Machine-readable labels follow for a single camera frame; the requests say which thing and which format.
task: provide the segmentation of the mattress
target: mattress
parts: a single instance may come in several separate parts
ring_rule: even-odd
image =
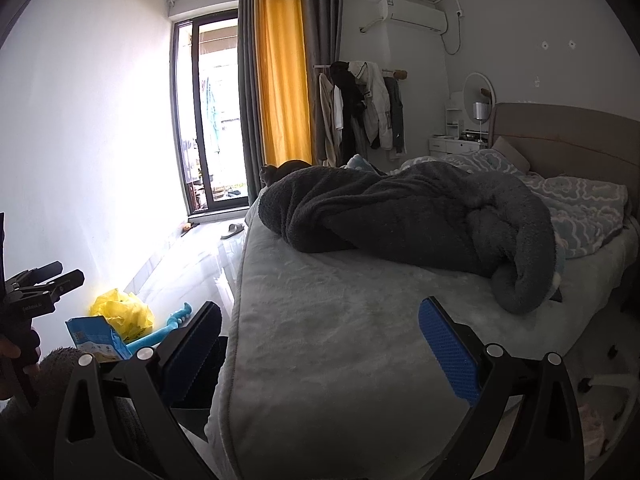
[[[410,478],[468,409],[418,328],[425,297],[513,356],[565,354],[638,254],[637,224],[627,221],[597,253],[567,261],[562,303],[515,316],[480,276],[357,250],[299,253],[257,216],[248,223],[205,428],[221,479]]]

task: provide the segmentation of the hand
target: hand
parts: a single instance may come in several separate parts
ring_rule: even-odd
[[[40,348],[36,349],[38,357],[40,356]],[[8,357],[9,359],[17,359],[20,357],[20,348],[9,341],[5,336],[0,334],[0,357]],[[35,376],[40,370],[38,364],[33,364],[24,367],[24,373],[28,376]],[[14,395],[9,388],[9,384],[4,380],[2,376],[2,370],[0,370],[0,400],[7,400]]]

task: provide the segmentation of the yellow plastic bag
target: yellow plastic bag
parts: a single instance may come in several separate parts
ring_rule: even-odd
[[[117,288],[98,296],[89,316],[104,316],[125,343],[130,343],[151,333],[154,314],[138,297],[120,292]]]

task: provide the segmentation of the window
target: window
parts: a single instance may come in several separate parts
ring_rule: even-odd
[[[190,214],[248,205],[238,98],[238,11],[177,23],[173,70]]]

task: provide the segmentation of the headboard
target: headboard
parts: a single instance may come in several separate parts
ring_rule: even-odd
[[[640,122],[571,106],[498,103],[489,147],[505,137],[548,178],[567,174],[625,184],[633,211],[640,205]]]

